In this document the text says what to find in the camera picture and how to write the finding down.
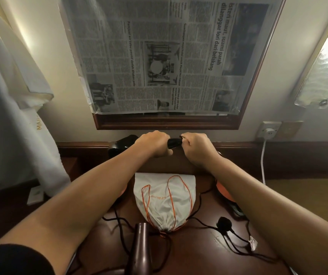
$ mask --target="white tag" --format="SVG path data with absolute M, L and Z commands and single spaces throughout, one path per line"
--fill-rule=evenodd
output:
M 250 244 L 250 250 L 254 252 L 257 248 L 258 242 L 253 238 L 253 236 L 249 237 L 249 244 Z
M 27 205 L 33 205 L 35 203 L 40 203 L 44 200 L 44 191 L 42 186 L 36 186 L 30 189 Z

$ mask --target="newspaper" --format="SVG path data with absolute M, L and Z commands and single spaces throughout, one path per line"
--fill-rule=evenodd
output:
M 238 114 L 275 0 L 236 1 L 60 0 L 92 111 Z

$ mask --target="white drawstring bag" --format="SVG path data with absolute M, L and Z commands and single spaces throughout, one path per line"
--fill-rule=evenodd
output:
M 192 212 L 196 179 L 190 175 L 136 173 L 134 196 L 146 221 L 161 232 L 175 231 Z

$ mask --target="black sleeve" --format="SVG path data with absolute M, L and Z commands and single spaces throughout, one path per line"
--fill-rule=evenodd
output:
M 49 261 L 32 248 L 0 245 L 0 275 L 55 275 Z

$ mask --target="light fixture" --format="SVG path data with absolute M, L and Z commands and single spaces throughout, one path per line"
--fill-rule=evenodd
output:
M 328 27 L 296 86 L 295 104 L 328 107 Z

